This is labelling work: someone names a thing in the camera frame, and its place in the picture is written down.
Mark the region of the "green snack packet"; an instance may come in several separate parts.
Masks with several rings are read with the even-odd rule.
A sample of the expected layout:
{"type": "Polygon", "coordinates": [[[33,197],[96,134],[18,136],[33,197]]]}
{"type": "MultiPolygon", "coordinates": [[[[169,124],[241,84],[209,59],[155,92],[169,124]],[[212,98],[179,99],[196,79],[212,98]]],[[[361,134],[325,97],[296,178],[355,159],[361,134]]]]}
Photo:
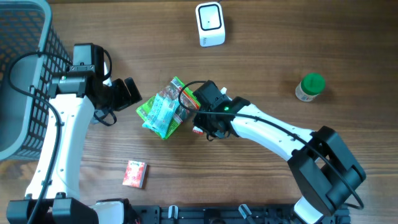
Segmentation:
{"type": "MultiPolygon", "coordinates": [[[[199,102],[196,100],[196,98],[193,96],[193,92],[189,89],[186,88],[184,89],[183,93],[181,96],[179,96],[180,90],[184,87],[184,83],[178,78],[174,77],[170,83],[164,87],[162,90],[160,90],[157,94],[159,94],[162,97],[169,97],[172,100],[177,100],[180,103],[182,103],[184,106],[197,110],[200,107],[199,102]]],[[[152,108],[154,98],[150,98],[148,101],[146,101],[144,104],[139,106],[136,110],[136,113],[145,121],[147,118],[147,115],[149,114],[149,111],[152,108]]],[[[169,130],[167,131],[167,137],[165,139],[168,139],[170,135],[180,126],[181,123],[183,123],[186,119],[188,119],[191,115],[191,112],[189,110],[186,110],[184,107],[180,106],[177,108],[175,111],[175,114],[173,116],[173,120],[171,121],[171,124],[169,126],[169,130]]]]}

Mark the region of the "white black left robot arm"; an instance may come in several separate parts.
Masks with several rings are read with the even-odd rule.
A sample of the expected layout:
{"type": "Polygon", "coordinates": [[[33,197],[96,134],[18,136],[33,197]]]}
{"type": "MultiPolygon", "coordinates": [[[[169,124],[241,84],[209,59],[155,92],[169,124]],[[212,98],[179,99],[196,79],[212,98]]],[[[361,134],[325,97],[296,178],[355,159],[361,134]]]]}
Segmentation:
{"type": "Polygon", "coordinates": [[[21,90],[12,82],[16,58],[4,78],[16,92],[47,106],[49,118],[37,172],[23,200],[9,202],[9,223],[135,223],[139,216],[128,199],[100,200],[87,206],[79,201],[80,162],[86,132],[97,110],[113,115],[138,101],[132,78],[104,81],[111,76],[104,58],[109,53],[95,44],[76,44],[73,61],[56,72],[47,85],[49,100],[21,90]]]}

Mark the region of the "green lid jar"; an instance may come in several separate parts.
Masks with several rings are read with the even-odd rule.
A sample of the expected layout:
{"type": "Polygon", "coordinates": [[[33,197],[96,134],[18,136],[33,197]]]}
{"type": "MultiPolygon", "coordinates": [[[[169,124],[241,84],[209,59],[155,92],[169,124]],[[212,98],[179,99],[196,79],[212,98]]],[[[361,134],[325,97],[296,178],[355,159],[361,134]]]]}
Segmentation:
{"type": "Polygon", "coordinates": [[[325,89],[325,79],[319,73],[308,73],[295,89],[296,97],[304,102],[314,100],[325,89]]]}

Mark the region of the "teal packet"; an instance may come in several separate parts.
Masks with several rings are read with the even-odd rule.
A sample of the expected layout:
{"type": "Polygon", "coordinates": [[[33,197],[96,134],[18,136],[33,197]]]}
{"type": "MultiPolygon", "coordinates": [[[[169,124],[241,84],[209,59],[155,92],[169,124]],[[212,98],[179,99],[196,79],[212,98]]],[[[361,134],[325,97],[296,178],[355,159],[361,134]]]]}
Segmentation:
{"type": "Polygon", "coordinates": [[[160,134],[161,138],[165,139],[175,111],[179,105],[177,100],[172,100],[169,97],[162,97],[156,94],[152,108],[142,127],[160,134]]]}

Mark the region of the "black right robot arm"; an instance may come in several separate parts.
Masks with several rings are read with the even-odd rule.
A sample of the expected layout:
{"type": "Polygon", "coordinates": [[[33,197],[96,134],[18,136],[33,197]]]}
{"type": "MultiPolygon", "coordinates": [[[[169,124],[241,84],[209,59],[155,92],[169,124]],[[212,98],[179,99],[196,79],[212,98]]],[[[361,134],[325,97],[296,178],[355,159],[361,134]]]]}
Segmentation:
{"type": "Polygon", "coordinates": [[[347,207],[366,173],[341,136],[327,126],[318,131],[292,126],[262,112],[250,101],[231,99],[211,80],[202,81],[193,95],[200,104],[193,123],[208,140],[229,135],[254,141],[288,163],[302,194],[293,206],[296,219],[316,223],[347,207]]]}

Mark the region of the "pink tissue pack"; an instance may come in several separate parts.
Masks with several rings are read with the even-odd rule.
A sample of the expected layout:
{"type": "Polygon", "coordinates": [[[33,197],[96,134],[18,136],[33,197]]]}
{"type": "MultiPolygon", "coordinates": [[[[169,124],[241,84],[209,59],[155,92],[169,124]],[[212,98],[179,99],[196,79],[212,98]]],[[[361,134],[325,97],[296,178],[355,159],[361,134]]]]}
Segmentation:
{"type": "Polygon", "coordinates": [[[128,161],[123,185],[141,189],[144,184],[147,164],[139,161],[128,161]]]}

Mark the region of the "red stick packet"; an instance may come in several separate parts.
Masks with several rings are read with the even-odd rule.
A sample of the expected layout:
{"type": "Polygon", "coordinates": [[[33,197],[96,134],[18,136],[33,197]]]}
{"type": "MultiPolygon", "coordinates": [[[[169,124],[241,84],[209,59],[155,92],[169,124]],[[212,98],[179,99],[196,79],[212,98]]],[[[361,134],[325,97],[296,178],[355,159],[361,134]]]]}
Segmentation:
{"type": "Polygon", "coordinates": [[[192,131],[197,134],[203,134],[203,130],[196,126],[193,127],[192,131]]]}

